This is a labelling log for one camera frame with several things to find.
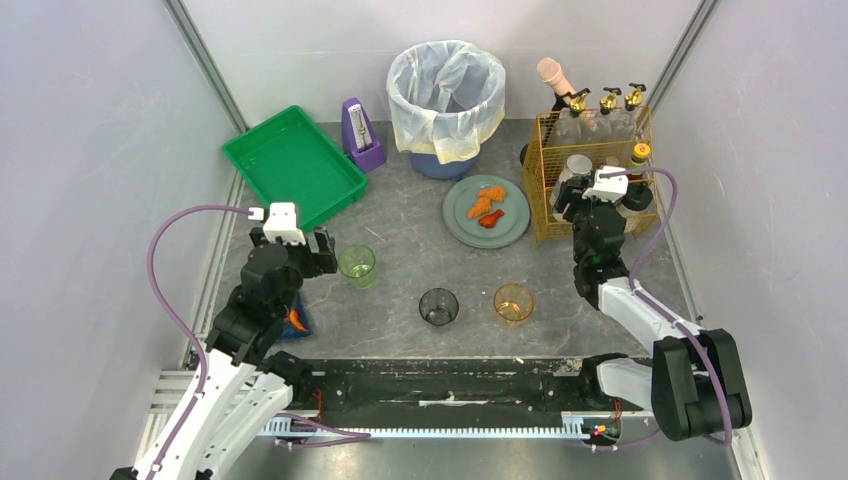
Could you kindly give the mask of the glass oil bottle amber residue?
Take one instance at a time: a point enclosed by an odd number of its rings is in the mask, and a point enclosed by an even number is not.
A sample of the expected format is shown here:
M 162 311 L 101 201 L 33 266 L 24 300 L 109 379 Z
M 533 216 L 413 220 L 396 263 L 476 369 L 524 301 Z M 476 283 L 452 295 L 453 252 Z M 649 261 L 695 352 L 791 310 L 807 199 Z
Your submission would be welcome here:
M 641 121 L 645 114 L 642 106 L 647 86 L 644 83 L 629 83 L 631 91 L 623 94 L 621 89 L 616 90 L 617 104 L 623 102 L 623 107 L 612 114 L 611 140 L 613 142 L 612 152 L 620 156 L 627 147 L 635 144 L 641 135 Z

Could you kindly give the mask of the clear glass oil bottle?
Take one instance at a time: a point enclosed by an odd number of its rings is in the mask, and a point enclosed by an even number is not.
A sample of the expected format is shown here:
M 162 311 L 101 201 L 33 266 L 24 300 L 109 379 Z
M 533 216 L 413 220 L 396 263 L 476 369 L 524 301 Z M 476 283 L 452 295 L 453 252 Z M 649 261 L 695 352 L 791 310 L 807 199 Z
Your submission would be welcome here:
M 614 139 L 612 119 L 622 90 L 619 87 L 603 87 L 602 90 L 605 94 L 599 100 L 598 112 L 593 115 L 588 140 L 595 154 L 619 157 L 622 145 Z

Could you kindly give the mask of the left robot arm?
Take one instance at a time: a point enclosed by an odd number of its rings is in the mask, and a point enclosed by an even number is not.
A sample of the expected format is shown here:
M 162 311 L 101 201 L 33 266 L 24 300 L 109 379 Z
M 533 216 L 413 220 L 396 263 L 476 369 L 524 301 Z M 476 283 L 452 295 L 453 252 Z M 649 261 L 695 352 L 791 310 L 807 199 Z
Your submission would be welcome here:
M 270 355 L 307 279 L 338 268 L 335 240 L 314 231 L 318 249 L 289 243 L 261 227 L 240 283 L 205 340 L 206 363 L 154 445 L 115 479 L 222 479 L 271 418 L 307 393 L 309 365 L 286 352 Z

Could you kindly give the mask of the glass oil bottle dark liquid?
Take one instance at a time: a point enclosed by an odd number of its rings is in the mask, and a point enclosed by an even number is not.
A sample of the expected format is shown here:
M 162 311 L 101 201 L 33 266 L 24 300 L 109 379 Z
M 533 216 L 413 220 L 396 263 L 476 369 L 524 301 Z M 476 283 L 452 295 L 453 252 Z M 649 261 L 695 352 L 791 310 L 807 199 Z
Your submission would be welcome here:
M 590 93 L 589 88 L 583 88 L 564 95 L 566 107 L 552 128 L 548 140 L 549 147 L 565 147 L 583 143 L 585 134 L 582 115 L 586 110 L 586 97 Z

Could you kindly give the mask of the spice jar black lid beans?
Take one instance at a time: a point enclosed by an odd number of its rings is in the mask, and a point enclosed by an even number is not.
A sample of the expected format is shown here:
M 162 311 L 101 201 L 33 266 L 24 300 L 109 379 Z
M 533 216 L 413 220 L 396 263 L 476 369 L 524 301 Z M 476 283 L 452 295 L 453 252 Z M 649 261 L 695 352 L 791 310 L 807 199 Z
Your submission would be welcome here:
M 633 182 L 628 185 L 625 195 L 617 207 L 618 213 L 625 220 L 625 233 L 633 233 L 641 222 L 639 216 L 653 202 L 653 192 L 646 182 Z

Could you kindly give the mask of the white blue canister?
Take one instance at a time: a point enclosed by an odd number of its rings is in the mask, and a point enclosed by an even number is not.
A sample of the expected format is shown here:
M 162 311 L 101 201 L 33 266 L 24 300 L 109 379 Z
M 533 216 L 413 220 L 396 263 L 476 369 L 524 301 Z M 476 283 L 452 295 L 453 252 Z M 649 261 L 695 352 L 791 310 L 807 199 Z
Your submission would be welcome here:
M 593 163 L 591 159 L 582 154 L 573 154 L 570 155 L 564 165 L 563 168 L 555 182 L 555 186 L 553 191 L 549 196 L 549 203 L 551 206 L 555 206 L 558 200 L 558 197 L 562 190 L 562 185 L 570 178 L 574 176 L 582 176 L 589 174 L 592 171 Z

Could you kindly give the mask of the blue snack bag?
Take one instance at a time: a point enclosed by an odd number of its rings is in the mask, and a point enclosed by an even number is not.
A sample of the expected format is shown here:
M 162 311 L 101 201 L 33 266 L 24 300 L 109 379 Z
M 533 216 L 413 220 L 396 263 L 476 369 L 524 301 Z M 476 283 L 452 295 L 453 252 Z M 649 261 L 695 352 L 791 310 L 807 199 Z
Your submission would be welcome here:
M 283 331 L 278 337 L 280 342 L 308 338 L 313 334 L 309 316 L 304 308 L 302 297 L 298 295 L 289 315 L 284 320 Z

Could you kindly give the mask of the grey round plate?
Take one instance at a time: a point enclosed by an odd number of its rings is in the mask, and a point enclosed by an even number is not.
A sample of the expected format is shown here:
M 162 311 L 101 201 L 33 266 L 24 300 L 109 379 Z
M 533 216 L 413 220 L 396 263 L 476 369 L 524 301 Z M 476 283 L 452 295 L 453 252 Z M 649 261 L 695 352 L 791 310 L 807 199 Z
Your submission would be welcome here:
M 485 229 L 478 224 L 480 217 L 469 219 L 467 213 L 478 191 L 492 186 L 502 186 L 507 191 L 505 199 L 494 203 L 491 209 L 491 212 L 501 209 L 505 215 L 495 228 Z M 515 242 L 527 230 L 531 217 L 529 203 L 521 189 L 493 175 L 474 175 L 456 183 L 445 196 L 441 212 L 446 228 L 456 239 L 481 249 L 501 248 Z

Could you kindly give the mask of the red sauce bottle yellow cap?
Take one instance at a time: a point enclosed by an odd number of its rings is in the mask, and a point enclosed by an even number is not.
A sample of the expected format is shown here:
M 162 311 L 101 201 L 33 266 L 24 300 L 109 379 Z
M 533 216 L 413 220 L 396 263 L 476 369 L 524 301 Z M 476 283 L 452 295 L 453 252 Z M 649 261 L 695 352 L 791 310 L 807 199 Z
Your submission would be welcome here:
M 638 182 L 643 180 L 645 173 L 642 171 L 642 169 L 648 166 L 648 160 L 650 159 L 651 154 L 651 146 L 648 143 L 640 142 L 636 143 L 633 146 L 631 150 L 628 169 L 636 170 L 636 173 L 627 174 L 627 177 L 630 182 Z

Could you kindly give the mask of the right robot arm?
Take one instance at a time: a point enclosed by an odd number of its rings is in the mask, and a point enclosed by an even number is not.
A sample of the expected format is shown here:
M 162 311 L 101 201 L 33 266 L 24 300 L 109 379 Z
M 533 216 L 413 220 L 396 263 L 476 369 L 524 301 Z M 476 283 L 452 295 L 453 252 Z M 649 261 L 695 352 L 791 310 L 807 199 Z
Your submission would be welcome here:
M 651 412 L 672 441 L 730 436 L 750 426 L 753 407 L 735 339 L 683 319 L 632 278 L 621 258 L 625 220 L 615 203 L 565 187 L 555 209 L 572 225 L 578 294 L 651 353 L 648 364 L 623 354 L 592 357 L 586 387 Z

